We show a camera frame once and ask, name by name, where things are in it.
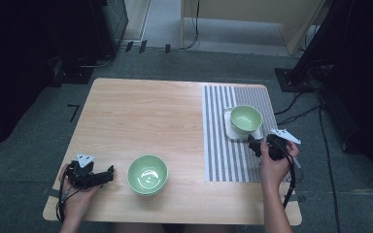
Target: human hand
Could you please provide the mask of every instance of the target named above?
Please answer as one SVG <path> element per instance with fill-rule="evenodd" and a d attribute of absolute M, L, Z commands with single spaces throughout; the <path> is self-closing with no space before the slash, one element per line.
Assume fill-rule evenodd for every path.
<path fill-rule="evenodd" d="M 62 168 L 62 172 L 59 174 L 58 179 L 60 181 L 62 180 L 62 175 L 64 174 L 67 167 L 68 164 L 65 164 Z M 71 185 L 68 177 L 65 177 L 62 187 L 62 193 L 68 192 L 68 194 L 64 199 L 65 220 L 63 222 L 61 232 L 71 232 L 71 228 L 75 229 L 79 227 L 84 218 L 86 210 L 89 207 L 90 201 L 100 188 L 101 185 L 94 186 L 85 190 L 78 190 Z"/>
<path fill-rule="evenodd" d="M 288 173 L 288 161 L 286 159 L 272 160 L 269 156 L 269 147 L 266 143 L 261 143 L 260 150 L 262 154 L 260 169 L 262 187 L 268 190 L 278 190 L 281 181 Z M 294 142 L 287 141 L 287 153 L 293 157 L 299 154 L 299 149 Z"/>

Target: black equipment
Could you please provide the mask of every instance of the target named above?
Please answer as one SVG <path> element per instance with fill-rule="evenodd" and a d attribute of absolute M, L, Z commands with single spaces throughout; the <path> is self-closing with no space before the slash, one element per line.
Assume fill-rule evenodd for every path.
<path fill-rule="evenodd" d="M 111 166 L 108 171 L 98 174 L 93 174 L 92 169 L 93 162 L 82 168 L 78 161 L 72 161 L 68 165 L 66 176 L 68 176 L 69 182 L 76 189 L 87 189 L 108 183 L 114 179 L 114 166 Z"/>
<path fill-rule="evenodd" d="M 310 70 L 328 65 L 329 73 L 319 76 L 322 100 L 338 126 L 343 151 L 373 161 L 373 1 L 333 1 L 298 64 L 278 69 L 277 78 L 298 91 Z"/>
<path fill-rule="evenodd" d="M 260 141 L 255 140 L 251 134 L 248 140 L 250 141 L 249 148 L 255 152 L 257 157 L 260 157 Z M 269 156 L 272 160 L 277 161 L 284 158 L 285 151 L 283 149 L 287 147 L 287 140 L 280 138 L 277 135 L 269 134 L 267 137 L 267 143 L 269 147 Z"/>
<path fill-rule="evenodd" d="M 114 58 L 128 24 L 123 0 L 42 1 L 37 9 L 61 59 L 53 86 L 88 83 L 93 68 Z"/>

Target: human arm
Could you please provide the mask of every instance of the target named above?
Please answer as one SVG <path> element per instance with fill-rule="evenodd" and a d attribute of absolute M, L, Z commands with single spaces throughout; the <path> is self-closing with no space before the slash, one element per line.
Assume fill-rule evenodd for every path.
<path fill-rule="evenodd" d="M 292 232 L 288 217 L 280 198 L 281 181 L 288 173 L 289 164 L 286 159 L 274 161 L 269 156 L 266 143 L 261 143 L 261 186 L 264 204 L 264 219 L 266 232 Z M 287 152 L 297 156 L 299 150 L 295 143 L 288 141 Z"/>
<path fill-rule="evenodd" d="M 68 164 L 65 164 L 62 171 L 65 171 L 67 166 Z M 69 191 L 64 203 L 65 219 L 60 228 L 60 233 L 75 233 L 79 231 L 89 203 L 100 187 L 101 186 L 94 186 L 86 190 L 78 191 L 76 188 L 72 187 L 69 180 L 65 178 L 62 192 Z"/>

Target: bowl rim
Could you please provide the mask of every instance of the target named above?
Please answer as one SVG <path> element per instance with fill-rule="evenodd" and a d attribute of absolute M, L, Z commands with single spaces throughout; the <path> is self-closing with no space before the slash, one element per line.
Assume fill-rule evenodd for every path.
<path fill-rule="evenodd" d="M 162 185 L 160 186 L 159 189 L 154 190 L 154 191 L 151 191 L 151 192 L 141 192 L 141 191 L 136 190 L 136 189 L 131 185 L 131 182 L 129 181 L 129 171 L 130 171 L 132 165 L 133 165 L 137 160 L 139 160 L 139 159 L 141 159 L 141 158 L 143 158 L 143 157 L 147 157 L 147 156 L 155 157 L 155 158 L 159 159 L 160 161 L 162 161 L 163 165 L 164 165 L 165 168 L 166 168 L 166 176 L 165 176 L 165 180 L 163 181 L 163 183 L 162 183 Z M 156 194 L 156 193 L 158 193 L 159 191 L 162 190 L 162 188 L 166 185 L 166 182 L 168 181 L 168 175 L 169 175 L 169 169 L 168 169 L 168 166 L 166 165 L 165 161 L 164 161 L 161 157 L 159 157 L 159 156 L 157 156 L 157 155 L 154 155 L 154 154 L 144 154 L 144 155 L 141 155 L 141 156 L 135 158 L 135 159 L 131 162 L 131 164 L 129 165 L 128 170 L 127 170 L 127 172 L 126 172 L 126 181 L 128 182 L 129 187 L 130 187 L 133 191 L 135 191 L 136 193 L 138 193 L 138 194 L 140 194 L 140 195 L 143 195 L 143 196 L 150 196 L 150 195 L 154 195 L 154 194 Z"/>
<path fill-rule="evenodd" d="M 255 111 L 259 114 L 259 117 L 260 117 L 260 119 L 261 119 L 261 121 L 260 121 L 260 125 L 259 125 L 258 127 L 256 127 L 254 130 L 247 130 L 247 129 L 243 129 L 243 128 L 239 127 L 239 126 L 234 122 L 234 119 L 233 119 L 233 117 L 232 117 L 232 113 L 233 113 L 234 110 L 235 110 L 236 108 L 238 108 L 238 107 L 250 107 L 251 109 L 255 110 Z M 262 117 L 261 112 L 260 112 L 257 108 L 255 108 L 254 106 L 251 106 L 251 105 L 237 105 L 237 106 L 233 107 L 232 110 L 231 110 L 231 123 L 232 123 L 233 126 L 237 127 L 238 129 L 250 133 L 250 132 L 254 132 L 254 131 L 256 131 L 256 130 L 257 130 L 257 129 L 262 125 L 262 123 L 263 123 L 263 117 Z"/>

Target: wooden table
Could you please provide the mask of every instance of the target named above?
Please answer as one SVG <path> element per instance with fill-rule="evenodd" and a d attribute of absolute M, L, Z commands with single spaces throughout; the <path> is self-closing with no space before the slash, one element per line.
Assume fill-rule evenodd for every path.
<path fill-rule="evenodd" d="M 184 18 L 196 17 L 198 1 L 198 18 L 278 23 L 289 54 L 295 54 L 325 3 L 325 0 L 182 0 L 181 48 Z"/>
<path fill-rule="evenodd" d="M 79 152 L 96 157 L 95 173 L 111 165 L 116 171 L 114 180 L 96 194 L 86 220 L 263 224 L 260 183 L 205 181 L 201 99 L 205 84 L 94 82 L 63 163 L 76 159 Z M 130 163 L 144 154 L 158 155 L 169 169 L 168 183 L 154 196 L 136 194 L 126 180 Z M 59 189 L 58 180 L 53 188 Z M 283 183 L 280 192 L 284 195 L 287 190 Z M 45 219 L 56 220 L 56 201 L 49 197 Z M 290 224 L 300 224 L 297 202 L 288 203 L 287 214 Z"/>

